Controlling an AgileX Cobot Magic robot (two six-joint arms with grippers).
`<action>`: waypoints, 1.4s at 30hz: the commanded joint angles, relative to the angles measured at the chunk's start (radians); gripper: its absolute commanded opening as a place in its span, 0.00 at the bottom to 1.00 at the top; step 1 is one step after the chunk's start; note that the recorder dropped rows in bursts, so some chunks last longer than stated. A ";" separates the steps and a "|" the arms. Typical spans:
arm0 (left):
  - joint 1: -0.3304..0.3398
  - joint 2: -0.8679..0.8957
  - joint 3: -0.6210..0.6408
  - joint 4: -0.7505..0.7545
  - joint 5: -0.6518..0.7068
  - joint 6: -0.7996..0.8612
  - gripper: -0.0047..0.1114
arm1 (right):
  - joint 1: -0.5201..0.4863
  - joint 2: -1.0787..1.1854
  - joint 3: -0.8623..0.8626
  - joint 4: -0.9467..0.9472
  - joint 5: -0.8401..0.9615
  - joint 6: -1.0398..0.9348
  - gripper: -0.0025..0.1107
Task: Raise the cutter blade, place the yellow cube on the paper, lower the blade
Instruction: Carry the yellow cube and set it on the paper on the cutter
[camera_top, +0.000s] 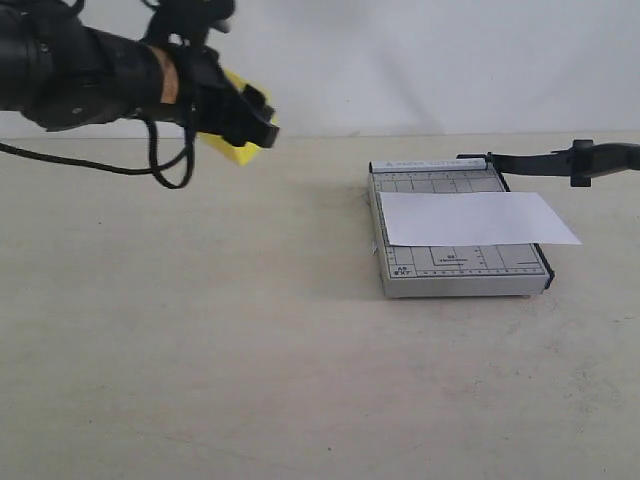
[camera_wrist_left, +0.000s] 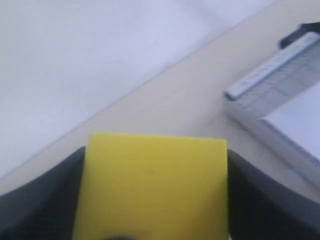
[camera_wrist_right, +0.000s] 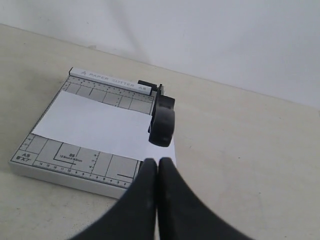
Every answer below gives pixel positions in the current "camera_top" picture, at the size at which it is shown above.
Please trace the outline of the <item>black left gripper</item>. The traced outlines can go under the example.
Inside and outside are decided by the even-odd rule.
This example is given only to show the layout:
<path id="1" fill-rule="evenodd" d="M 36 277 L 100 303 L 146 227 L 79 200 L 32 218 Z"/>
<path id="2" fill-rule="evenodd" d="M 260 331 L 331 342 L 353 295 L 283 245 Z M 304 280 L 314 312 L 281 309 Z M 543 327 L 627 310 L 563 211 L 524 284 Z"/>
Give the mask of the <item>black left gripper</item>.
<path id="1" fill-rule="evenodd" d="M 131 40 L 81 24 L 52 33 L 46 74 L 29 118 L 47 131 L 121 119 L 148 120 L 220 135 L 233 146 L 272 148 L 280 128 L 267 96 L 251 84 L 223 88 L 217 53 Z"/>

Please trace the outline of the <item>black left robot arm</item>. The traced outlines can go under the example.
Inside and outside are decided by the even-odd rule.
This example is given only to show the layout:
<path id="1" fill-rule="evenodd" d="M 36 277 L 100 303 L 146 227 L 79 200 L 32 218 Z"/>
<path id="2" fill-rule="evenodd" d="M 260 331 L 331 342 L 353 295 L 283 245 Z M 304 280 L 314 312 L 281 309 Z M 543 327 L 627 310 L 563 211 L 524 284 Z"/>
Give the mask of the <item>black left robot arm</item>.
<path id="1" fill-rule="evenodd" d="M 274 110 L 238 87 L 207 46 L 232 1 L 161 1 L 145 34 L 128 39 L 86 26 L 81 5 L 1 4 L 1 108 L 49 132 L 123 119 L 166 122 L 242 147 L 273 146 Z"/>

